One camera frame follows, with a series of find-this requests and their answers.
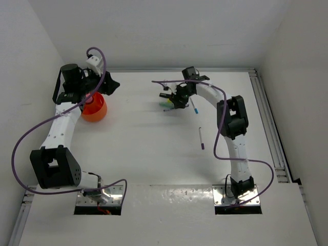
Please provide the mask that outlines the white pen purple cap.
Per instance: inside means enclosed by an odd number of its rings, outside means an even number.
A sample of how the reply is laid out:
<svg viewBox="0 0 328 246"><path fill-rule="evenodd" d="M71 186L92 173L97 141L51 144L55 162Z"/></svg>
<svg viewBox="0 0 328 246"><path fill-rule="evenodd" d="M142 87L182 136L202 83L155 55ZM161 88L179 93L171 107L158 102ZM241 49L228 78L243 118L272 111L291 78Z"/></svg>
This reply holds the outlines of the white pen purple cap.
<svg viewBox="0 0 328 246"><path fill-rule="evenodd" d="M199 139L200 139L201 149L204 150L205 147L204 147L204 142L203 142L203 139L202 139L202 127L199 127L198 132L199 132Z"/></svg>

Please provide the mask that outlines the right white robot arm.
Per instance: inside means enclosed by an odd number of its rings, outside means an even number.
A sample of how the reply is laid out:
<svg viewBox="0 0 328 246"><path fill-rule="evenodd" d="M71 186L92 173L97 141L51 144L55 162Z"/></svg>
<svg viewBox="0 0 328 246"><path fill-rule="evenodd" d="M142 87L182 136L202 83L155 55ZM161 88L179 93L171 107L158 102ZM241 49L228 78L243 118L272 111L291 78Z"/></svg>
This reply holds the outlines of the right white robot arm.
<svg viewBox="0 0 328 246"><path fill-rule="evenodd" d="M194 67L182 70L184 80L172 89L170 101L177 109L185 108L192 95L206 99L216 109L217 127L228 147L231 162L231 192L235 198L254 188L254 179L249 169L245 149L245 134L249 120L243 97L230 96L210 84L210 78L199 75Z"/></svg>

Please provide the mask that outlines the white pen blue cap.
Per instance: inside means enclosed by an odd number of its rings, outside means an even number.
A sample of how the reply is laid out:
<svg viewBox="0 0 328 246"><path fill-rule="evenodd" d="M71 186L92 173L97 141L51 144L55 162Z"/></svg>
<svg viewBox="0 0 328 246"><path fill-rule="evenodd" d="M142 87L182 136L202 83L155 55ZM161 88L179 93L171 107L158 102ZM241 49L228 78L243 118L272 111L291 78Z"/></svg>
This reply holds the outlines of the white pen blue cap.
<svg viewBox="0 0 328 246"><path fill-rule="evenodd" d="M198 113L199 113L199 112L198 112L198 109L197 109L197 107L195 106L192 97L189 98L189 101L190 101L191 106L193 107L194 112L195 112L196 114L198 114Z"/></svg>

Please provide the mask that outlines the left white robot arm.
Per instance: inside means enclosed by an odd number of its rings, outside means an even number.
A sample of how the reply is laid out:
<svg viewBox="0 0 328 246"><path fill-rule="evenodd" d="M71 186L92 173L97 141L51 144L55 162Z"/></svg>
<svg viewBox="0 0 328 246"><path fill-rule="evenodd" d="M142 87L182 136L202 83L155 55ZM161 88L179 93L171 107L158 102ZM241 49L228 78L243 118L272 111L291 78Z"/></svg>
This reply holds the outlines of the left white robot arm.
<svg viewBox="0 0 328 246"><path fill-rule="evenodd" d="M95 94L111 95L120 86L110 72L95 65L82 69L77 64L60 68L53 95L55 115L51 128L38 150L31 151L30 161L42 189L77 188L87 196L101 195L101 177L81 170L70 151L77 121L87 105L96 102Z"/></svg>

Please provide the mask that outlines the pink glue stick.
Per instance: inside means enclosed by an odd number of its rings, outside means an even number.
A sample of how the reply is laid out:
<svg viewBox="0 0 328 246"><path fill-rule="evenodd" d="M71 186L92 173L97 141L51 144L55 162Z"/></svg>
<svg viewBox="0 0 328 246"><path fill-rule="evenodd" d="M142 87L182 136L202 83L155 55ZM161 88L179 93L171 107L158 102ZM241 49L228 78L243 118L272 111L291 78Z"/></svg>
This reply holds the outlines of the pink glue stick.
<svg viewBox="0 0 328 246"><path fill-rule="evenodd" d="M87 100L86 100L86 103L87 103L87 104L90 104L90 103L92 103L92 101L93 101L93 97L90 96L89 94L86 95L86 99L87 99Z"/></svg>

